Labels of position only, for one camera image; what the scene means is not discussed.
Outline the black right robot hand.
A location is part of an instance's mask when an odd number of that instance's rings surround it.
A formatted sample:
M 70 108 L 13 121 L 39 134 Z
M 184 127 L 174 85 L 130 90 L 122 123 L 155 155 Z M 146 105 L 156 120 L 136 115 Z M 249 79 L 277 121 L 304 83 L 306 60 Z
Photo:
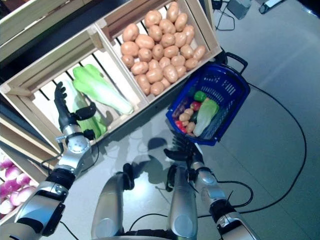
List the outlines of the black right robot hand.
M 192 164 L 194 162 L 203 163 L 203 155 L 198 146 L 190 141 L 184 135 L 176 134 L 172 139 L 172 148 L 165 148 L 164 154 L 174 161 L 186 162 Z

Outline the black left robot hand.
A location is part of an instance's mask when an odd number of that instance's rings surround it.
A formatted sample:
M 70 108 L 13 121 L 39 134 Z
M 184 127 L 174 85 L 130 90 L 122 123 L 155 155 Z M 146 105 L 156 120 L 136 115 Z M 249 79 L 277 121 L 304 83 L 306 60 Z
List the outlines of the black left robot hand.
M 89 106 L 78 109 L 76 112 L 70 112 L 65 98 L 67 94 L 65 93 L 66 88 L 63 86 L 62 82 L 59 82 L 54 91 L 54 103 L 58 111 L 58 123 L 61 132 L 68 125 L 78 125 L 78 121 L 84 121 L 93 117 L 97 111 L 96 104 L 91 102 Z

